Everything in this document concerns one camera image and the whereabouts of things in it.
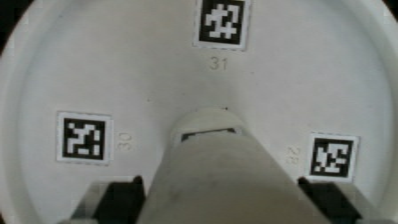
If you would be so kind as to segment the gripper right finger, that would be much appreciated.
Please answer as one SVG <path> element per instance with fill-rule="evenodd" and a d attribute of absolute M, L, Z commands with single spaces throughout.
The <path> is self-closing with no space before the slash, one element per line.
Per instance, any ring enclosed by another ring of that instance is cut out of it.
<path fill-rule="evenodd" d="M 296 185 L 330 224 L 358 224 L 380 218 L 380 212 L 351 183 L 310 181 L 300 177 Z"/>

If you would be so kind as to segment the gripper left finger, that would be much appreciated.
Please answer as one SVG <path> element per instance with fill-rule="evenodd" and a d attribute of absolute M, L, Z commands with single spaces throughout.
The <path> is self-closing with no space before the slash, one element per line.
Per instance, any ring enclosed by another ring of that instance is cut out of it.
<path fill-rule="evenodd" d="M 86 195 L 69 218 L 69 224 L 136 224 L 145 202 L 143 180 L 110 182 L 99 198 Z"/>

